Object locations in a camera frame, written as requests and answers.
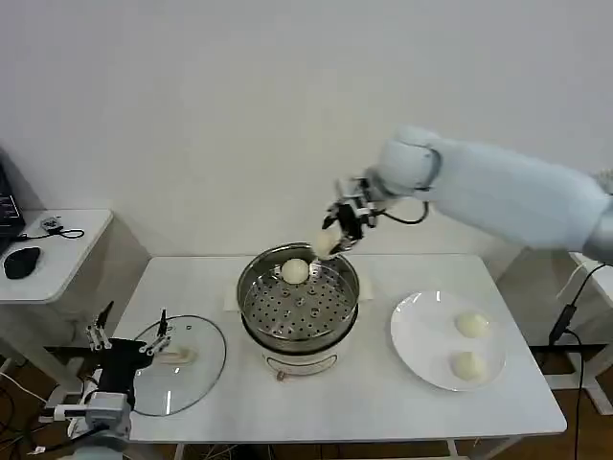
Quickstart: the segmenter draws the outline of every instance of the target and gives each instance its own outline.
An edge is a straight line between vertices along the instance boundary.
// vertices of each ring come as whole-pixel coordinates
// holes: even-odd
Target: pot
[[[281,276],[289,259],[309,264],[309,276],[299,285]],[[261,253],[237,286],[245,330],[265,349],[285,356],[322,353],[340,342],[355,324],[358,296],[357,273],[347,259],[320,261],[303,242]]]

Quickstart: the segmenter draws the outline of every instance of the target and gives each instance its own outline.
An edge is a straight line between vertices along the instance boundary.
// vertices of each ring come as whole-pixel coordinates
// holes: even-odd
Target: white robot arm
[[[613,264],[613,196],[593,177],[513,151],[407,126],[338,194],[324,221],[324,228],[340,223],[336,251],[352,248],[362,227],[375,227],[382,211],[412,196],[509,241]]]

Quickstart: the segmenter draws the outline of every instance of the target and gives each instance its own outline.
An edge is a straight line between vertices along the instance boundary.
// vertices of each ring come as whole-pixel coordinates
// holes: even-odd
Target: black computer mouse
[[[30,275],[40,257],[39,247],[24,247],[12,252],[4,261],[4,272],[10,280],[20,280]]]

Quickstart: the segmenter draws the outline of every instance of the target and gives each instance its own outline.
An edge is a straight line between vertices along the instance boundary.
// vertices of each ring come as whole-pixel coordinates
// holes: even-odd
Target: cable
[[[5,390],[4,388],[0,387],[0,391],[2,392],[3,396],[6,396],[7,399],[9,400],[9,405],[10,405],[10,409],[11,412],[9,413],[9,418],[7,419],[6,422],[0,422],[0,436],[3,435],[6,431],[13,431],[13,432],[17,432],[18,429],[15,429],[11,426],[11,422],[12,422],[12,418],[15,415],[15,400],[12,398],[11,394]]]
[[[582,262],[581,264],[577,265],[577,268],[575,268],[573,270],[573,273],[571,273],[571,276],[568,277],[568,281],[566,282],[566,284],[564,285],[564,287],[562,289],[559,290],[559,292],[556,294],[556,299],[559,299],[560,295],[562,295],[562,293],[566,290],[566,288],[568,288],[572,281],[575,279],[575,275],[582,269],[585,267],[586,264],[589,264],[589,262]]]
[[[585,286],[587,285],[587,282],[589,281],[589,279],[592,278],[592,275],[594,275],[594,273],[596,273],[598,270],[600,270],[601,268],[605,266],[608,266],[608,265],[600,264],[596,268],[593,268],[590,272],[588,272],[587,276],[583,280],[583,283],[581,283],[581,286],[579,287],[577,294],[575,294],[575,298],[573,298],[573,301],[570,304],[567,304],[562,309],[559,316],[557,317],[556,323],[554,324],[551,331],[549,332],[549,346],[550,347],[554,346],[556,342],[562,337],[562,335],[566,333],[566,331],[568,330],[568,327],[571,324],[571,320],[573,319],[573,316],[575,315],[575,312],[577,311],[576,303],[579,297],[581,296],[581,293],[585,289]],[[544,355],[543,358],[538,362],[538,366],[541,369],[541,371],[543,370],[543,366],[547,362],[547,358],[548,356]]]
[[[268,445],[268,457],[272,460],[279,460],[277,454],[275,453],[275,448],[273,448],[270,444]]]
[[[592,277],[592,275],[594,273],[596,273],[598,270],[600,270],[601,268],[607,266],[606,264],[600,264],[598,265],[596,268],[594,268],[592,271],[590,271],[587,276],[585,277],[585,279],[583,280],[583,283],[581,284],[581,287],[579,288],[579,290],[577,291],[577,295],[575,295],[575,298],[573,299],[573,302],[571,302],[571,305],[575,305],[579,299],[579,296],[581,295],[581,293],[583,292],[583,288],[585,288],[585,285],[587,284],[587,281]]]
[[[567,329],[566,333],[572,335],[579,345],[582,345],[579,336]],[[581,356],[581,367],[579,370],[579,388],[577,389],[577,408],[575,409],[575,460],[579,460],[579,405],[581,403],[581,393],[583,390],[583,368],[585,367],[585,360],[583,359],[583,352],[579,352]]]
[[[209,449],[207,454],[203,457],[203,460],[207,460],[209,456],[213,453],[213,450],[217,447],[217,444],[213,444],[213,446]]]
[[[39,235],[37,237],[31,237],[22,233],[21,235],[17,235],[16,237],[12,237],[11,241],[13,242],[28,242],[30,240],[44,240],[45,238],[51,238],[54,236],[59,236],[65,238],[66,240],[77,240],[82,238],[85,235],[85,232],[80,228],[72,228],[70,230],[58,230],[53,231],[52,233],[48,233],[47,235]]]
[[[12,446],[11,454],[9,455],[9,460],[21,460],[21,452],[19,451],[19,443],[15,443]]]
[[[379,211],[376,214],[378,216],[385,216],[386,218],[396,221],[398,223],[403,223],[404,225],[417,225],[418,223],[422,223],[430,214],[430,203],[428,203],[427,201],[423,201],[421,204],[423,205],[423,214],[417,220],[404,220],[402,218],[397,218],[396,216],[388,214],[385,210]]]
[[[21,386],[19,383],[17,383],[16,380],[14,380],[12,377],[7,376],[4,372],[0,372],[0,376],[4,376],[7,379],[9,379],[10,381],[12,381],[15,385],[17,385],[21,390],[25,391],[26,393],[28,393],[31,396],[34,396],[35,398],[37,398],[38,400],[42,401],[43,403],[47,403],[47,400],[39,397],[38,395],[36,395],[36,393],[33,393],[30,390],[25,389],[23,386]]]
[[[229,453],[232,451],[233,448],[235,448],[237,445],[234,444],[233,446],[228,447],[226,450],[222,450],[220,453],[216,453],[214,456],[212,457],[208,457],[209,460],[212,460],[216,457],[218,457],[219,455],[223,455],[224,453]]]
[[[39,453],[43,453],[43,452],[45,452],[45,453],[46,452],[55,452],[56,450],[66,449],[66,448],[69,448],[69,447],[73,446],[74,444],[78,443],[79,441],[82,441],[83,439],[89,438],[89,437],[93,436],[96,433],[100,433],[101,431],[105,431],[106,429],[108,429],[108,426],[106,426],[106,425],[98,425],[95,428],[92,428],[89,431],[87,431],[87,432],[85,432],[83,434],[80,434],[76,438],[69,439],[68,441],[66,441],[64,443],[56,444],[56,445],[50,446],[48,448],[40,447],[40,448],[37,448],[37,449],[39,449]]]

